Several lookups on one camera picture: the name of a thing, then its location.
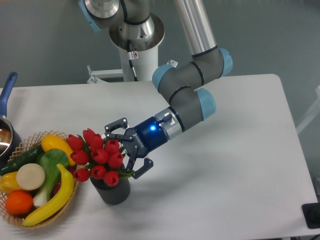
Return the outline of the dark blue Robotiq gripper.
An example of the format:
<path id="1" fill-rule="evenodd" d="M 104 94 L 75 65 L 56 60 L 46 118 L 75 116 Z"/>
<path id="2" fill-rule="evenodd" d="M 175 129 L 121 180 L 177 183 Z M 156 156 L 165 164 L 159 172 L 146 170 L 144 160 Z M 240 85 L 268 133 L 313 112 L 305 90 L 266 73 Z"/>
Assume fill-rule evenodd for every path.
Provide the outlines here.
<path id="1" fill-rule="evenodd" d="M 154 116 L 131 128 L 128 128 L 127 118 L 122 117 L 104 126 L 103 138 L 122 142 L 129 156 L 126 170 L 133 171 L 131 176 L 135 180 L 154 166 L 154 162 L 145 156 L 168 141 L 165 131 L 159 126 Z M 137 158 L 144 158 L 143 165 L 139 169 L 133 170 Z"/>

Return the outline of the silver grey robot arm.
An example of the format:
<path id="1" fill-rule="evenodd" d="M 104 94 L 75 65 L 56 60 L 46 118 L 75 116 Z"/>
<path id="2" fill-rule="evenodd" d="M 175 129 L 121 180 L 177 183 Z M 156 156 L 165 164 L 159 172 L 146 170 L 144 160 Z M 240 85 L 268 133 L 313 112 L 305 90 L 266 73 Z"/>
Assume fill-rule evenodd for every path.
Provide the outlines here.
<path id="1" fill-rule="evenodd" d="M 134 127 L 121 118 L 105 126 L 104 138 L 117 140 L 129 157 L 126 169 L 109 160 L 108 171 L 116 178 L 139 178 L 152 166 L 147 155 L 204 121 L 216 111 L 213 96 L 204 85 L 228 74 L 233 67 L 229 52 L 217 46 L 201 0 L 176 0 L 174 6 L 182 24 L 192 61 L 182 67 L 170 60 L 158 65 L 158 46 L 165 29 L 150 11 L 147 0 L 81 0 L 79 6 L 94 31 L 109 29 L 119 49 L 121 68 L 90 71 L 89 78 L 123 78 L 152 81 L 168 107 Z"/>

